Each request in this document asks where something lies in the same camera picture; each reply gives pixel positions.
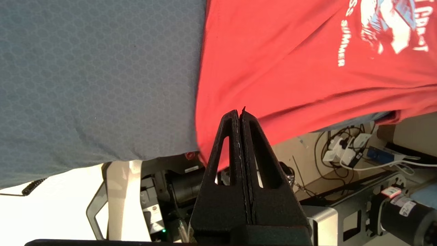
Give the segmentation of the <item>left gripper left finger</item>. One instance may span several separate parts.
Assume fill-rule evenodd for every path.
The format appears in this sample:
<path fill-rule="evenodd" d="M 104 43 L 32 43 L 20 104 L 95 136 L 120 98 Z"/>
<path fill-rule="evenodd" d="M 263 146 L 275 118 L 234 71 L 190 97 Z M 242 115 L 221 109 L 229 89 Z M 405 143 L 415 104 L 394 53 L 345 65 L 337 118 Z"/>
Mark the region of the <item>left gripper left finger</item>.
<path fill-rule="evenodd" d="M 228 138 L 230 184 L 215 183 L 225 138 Z M 198 244 L 229 244 L 231 230 L 247 223 L 245 185 L 242 171 L 239 115 L 223 115 L 201 188 L 190 219 L 189 232 Z"/>

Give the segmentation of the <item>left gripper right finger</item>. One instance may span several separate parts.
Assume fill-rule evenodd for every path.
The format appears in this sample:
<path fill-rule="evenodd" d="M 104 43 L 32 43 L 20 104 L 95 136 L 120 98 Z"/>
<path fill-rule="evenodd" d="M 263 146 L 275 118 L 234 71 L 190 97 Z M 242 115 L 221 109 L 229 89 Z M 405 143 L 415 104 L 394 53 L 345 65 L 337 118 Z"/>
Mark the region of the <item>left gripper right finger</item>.
<path fill-rule="evenodd" d="M 248 245 L 310 245 L 312 229 L 256 117 L 240 116 L 247 181 Z"/>

